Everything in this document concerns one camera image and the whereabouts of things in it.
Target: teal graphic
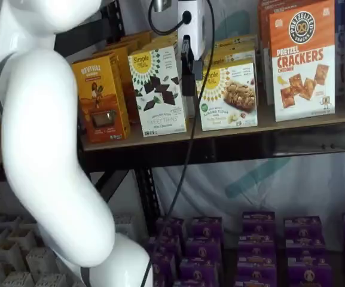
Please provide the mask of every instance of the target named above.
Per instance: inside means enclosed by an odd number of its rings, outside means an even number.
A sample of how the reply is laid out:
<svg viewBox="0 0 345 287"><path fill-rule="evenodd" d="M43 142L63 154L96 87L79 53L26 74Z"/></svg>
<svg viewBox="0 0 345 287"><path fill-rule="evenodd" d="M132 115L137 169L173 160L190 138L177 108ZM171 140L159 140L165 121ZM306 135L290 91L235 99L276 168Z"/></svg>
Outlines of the teal graphic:
<svg viewBox="0 0 345 287"><path fill-rule="evenodd" d="M234 199L242 193L247 192L255 185L267 179L278 172L289 163L290 158L274 158L267 160L265 163L250 171L238 181L233 182L225 188L225 195L229 199Z"/></svg>

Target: logo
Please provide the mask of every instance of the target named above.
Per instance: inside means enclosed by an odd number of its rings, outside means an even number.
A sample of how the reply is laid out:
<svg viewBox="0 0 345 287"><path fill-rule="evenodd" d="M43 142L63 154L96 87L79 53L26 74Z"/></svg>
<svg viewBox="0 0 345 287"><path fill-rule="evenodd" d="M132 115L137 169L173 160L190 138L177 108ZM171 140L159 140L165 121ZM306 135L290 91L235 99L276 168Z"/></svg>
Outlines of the logo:
<svg viewBox="0 0 345 287"><path fill-rule="evenodd" d="M298 12L291 20L289 34L292 41L297 44L305 44L315 33L315 18L309 12Z"/></svg>

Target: shelf board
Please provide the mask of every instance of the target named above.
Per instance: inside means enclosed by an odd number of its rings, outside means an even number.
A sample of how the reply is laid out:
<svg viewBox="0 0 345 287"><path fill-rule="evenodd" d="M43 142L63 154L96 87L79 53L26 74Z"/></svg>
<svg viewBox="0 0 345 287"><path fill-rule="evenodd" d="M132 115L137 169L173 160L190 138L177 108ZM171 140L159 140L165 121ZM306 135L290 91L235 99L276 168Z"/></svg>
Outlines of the shelf board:
<svg viewBox="0 0 345 287"><path fill-rule="evenodd" d="M318 117L302 118L299 120L275 122L274 107L273 106L260 106L258 107L258 126L247 127L242 129L228 129L228 130L215 130L210 132L203 132L201 124L196 125L195 138L206 139L216 138L223 136L245 135L259 132L273 132L276 130L296 129L303 127L325 126L329 124L345 123L345 107L337 108L335 114L322 115ZM178 141L187 141L190 138L192 129L192 120L188 125L186 133L178 133L166 136L153 136L144 138L140 124L132 126L132 131L128 139L122 141L113 141L105 143L90 143L87 136L83 136L82 143L85 151L99 151L103 149L127 148L142 145L164 144Z"/></svg>

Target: purple box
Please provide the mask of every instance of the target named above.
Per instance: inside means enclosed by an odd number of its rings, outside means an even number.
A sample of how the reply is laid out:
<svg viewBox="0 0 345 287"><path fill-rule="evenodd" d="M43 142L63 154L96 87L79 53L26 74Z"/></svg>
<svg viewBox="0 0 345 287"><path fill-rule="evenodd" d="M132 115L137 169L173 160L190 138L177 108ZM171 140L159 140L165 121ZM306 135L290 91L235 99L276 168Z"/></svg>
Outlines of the purple box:
<svg viewBox="0 0 345 287"><path fill-rule="evenodd" d="M276 220L274 212L256 211L243 212L243 232L254 232L258 234L276 233Z"/></svg>
<svg viewBox="0 0 345 287"><path fill-rule="evenodd" d="M239 254L237 275L254 279L265 278L277 282L277 265L275 256L259 257Z"/></svg>
<svg viewBox="0 0 345 287"><path fill-rule="evenodd" d="M224 244L224 230L221 217L197 217L192 220L191 233L197 237L219 238Z"/></svg>
<svg viewBox="0 0 345 287"><path fill-rule="evenodd" d="M176 279L176 263L173 253L159 253L152 255L152 269L154 274L163 275L167 286L172 285Z"/></svg>
<svg viewBox="0 0 345 287"><path fill-rule="evenodd" d="M251 278L246 276L237 276L234 287L276 287L276 282L270 279Z"/></svg>
<svg viewBox="0 0 345 287"><path fill-rule="evenodd" d="M217 263L203 258L184 258L180 263L180 277L184 280L204 281L210 287L219 287Z"/></svg>
<svg viewBox="0 0 345 287"><path fill-rule="evenodd" d="M293 217L284 219L286 237L313 237L322 235L322 223L318 216Z"/></svg>
<svg viewBox="0 0 345 287"><path fill-rule="evenodd" d="M326 251L325 241L322 236L315 238L286 238L285 244L288 257L323 255Z"/></svg>
<svg viewBox="0 0 345 287"><path fill-rule="evenodd" d="M253 255L274 255L276 245L271 234L245 233L239 236L239 252Z"/></svg>
<svg viewBox="0 0 345 287"><path fill-rule="evenodd" d="M159 218L156 221L156 229L159 234L159 232L162 230L164 225L163 218ZM180 218L170 218L167 227L163 232L164 236L179 236L180 242L183 243L185 239L187 238L187 225L184 221L184 219Z"/></svg>
<svg viewBox="0 0 345 287"><path fill-rule="evenodd" d="M291 287L332 287L332 267L325 257L288 258L288 274Z"/></svg>
<svg viewBox="0 0 345 287"><path fill-rule="evenodd" d="M149 253L154 251L156 245L156 237L150 237L146 244L146 250ZM160 253L170 252L175 254L175 261L180 262L182 258L182 249L180 245L179 236L167 237L162 236L159 241L159 248L157 249Z"/></svg>
<svg viewBox="0 0 345 287"><path fill-rule="evenodd" d="M208 287L204 281L196 280L177 280L174 282L173 287Z"/></svg>

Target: black cable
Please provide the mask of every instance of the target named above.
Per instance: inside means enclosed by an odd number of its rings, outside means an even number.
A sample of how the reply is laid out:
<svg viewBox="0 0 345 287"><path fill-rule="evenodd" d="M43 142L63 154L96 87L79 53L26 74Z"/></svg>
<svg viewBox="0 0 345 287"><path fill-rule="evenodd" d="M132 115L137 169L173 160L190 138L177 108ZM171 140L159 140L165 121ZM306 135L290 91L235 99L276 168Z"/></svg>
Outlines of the black cable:
<svg viewBox="0 0 345 287"><path fill-rule="evenodd" d="M150 7L149 7L149 11L151 11L153 2L154 1L152 0L151 4L150 4ZM209 9L210 9L210 14L211 14L211 18L212 18L212 42L211 42L211 52L210 52L209 64L208 64L206 75L204 77L203 86L201 87L201 90L200 90L199 99L198 99L197 103L195 104L194 122L193 122L193 126L192 126L191 137L190 137L190 140L188 142L188 151L187 151L187 155L186 155L186 158L185 158L185 161L184 161L182 175L180 177L180 181L179 181L178 188L176 190L175 196L173 197L173 200L172 200L171 205L169 207L167 216L164 219L163 228L161 229L161 231L159 232L159 235L157 236L157 239L156 239L156 242L155 242L155 246L154 246L154 250L152 251L152 254L155 253L155 251L158 248L159 241L160 241L160 239L161 239L161 237L162 237L162 235L163 235L163 233L164 233L164 231L165 231L165 229L166 229L166 227L168 225L169 219L172 216L173 208L175 207L176 201L178 200L178 197L179 197L181 189L182 189L182 185L183 185L183 182L184 182L184 179L185 179L185 174L187 172L188 163L190 162L190 158L191 158L191 152L192 152L192 147L193 147L193 143L194 143L194 136L195 136L195 129L196 129L196 122L197 122L197 118L199 116L198 111L199 111L199 108L200 108L200 101L201 101L201 98L203 97L204 89L206 87L206 83L207 83L207 80L208 80L209 72L210 72L210 69L211 69L211 66L212 66L213 51L215 50L215 14L213 12L213 7L212 7L212 4L211 4L210 0L207 0L207 3L208 3L208 6L209 6ZM149 271L150 271L150 269L152 267L152 262L151 262L152 254L151 254L150 259L148 261L147 268L146 268L146 271L145 271L144 276L143 276L143 281L142 281L141 287L145 286L146 280L147 280L147 277L148 277L148 273L149 273Z"/></svg>

